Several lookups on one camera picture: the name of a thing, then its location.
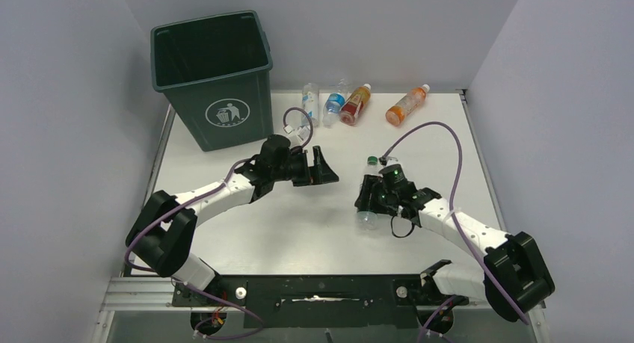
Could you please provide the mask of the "clear bottle green cap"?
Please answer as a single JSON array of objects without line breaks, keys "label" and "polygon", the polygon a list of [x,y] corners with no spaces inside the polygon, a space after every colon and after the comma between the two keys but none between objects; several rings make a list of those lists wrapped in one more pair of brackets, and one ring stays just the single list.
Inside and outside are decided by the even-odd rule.
[{"label": "clear bottle green cap", "polygon": [[379,161],[376,156],[366,159],[359,195],[355,201],[356,221],[361,229],[373,230],[377,226],[378,215],[372,211],[372,195],[378,182]]}]

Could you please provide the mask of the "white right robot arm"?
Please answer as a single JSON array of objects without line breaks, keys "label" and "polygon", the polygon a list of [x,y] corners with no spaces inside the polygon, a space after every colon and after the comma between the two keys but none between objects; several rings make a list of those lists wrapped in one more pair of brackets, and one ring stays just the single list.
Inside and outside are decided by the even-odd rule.
[{"label": "white right robot arm", "polygon": [[430,303],[453,295],[487,301],[500,317],[514,322],[555,291],[531,235],[512,235],[451,208],[436,191],[409,181],[400,164],[367,164],[354,206],[362,225],[375,223],[380,214],[399,217],[478,260],[478,269],[444,259],[424,270],[420,291]]}]

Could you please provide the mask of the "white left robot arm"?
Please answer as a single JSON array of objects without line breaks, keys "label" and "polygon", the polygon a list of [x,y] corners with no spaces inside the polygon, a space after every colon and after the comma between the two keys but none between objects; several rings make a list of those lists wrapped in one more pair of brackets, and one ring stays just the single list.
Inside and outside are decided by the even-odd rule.
[{"label": "white left robot arm", "polygon": [[272,135],[259,153],[237,161],[224,179],[181,194],[153,193],[126,237],[124,259],[135,255],[147,270],[197,290],[206,290],[219,279],[218,272],[191,251],[196,228],[232,208],[247,205],[269,194],[275,183],[295,187],[339,181],[324,159],[320,146],[307,151],[285,136]]}]

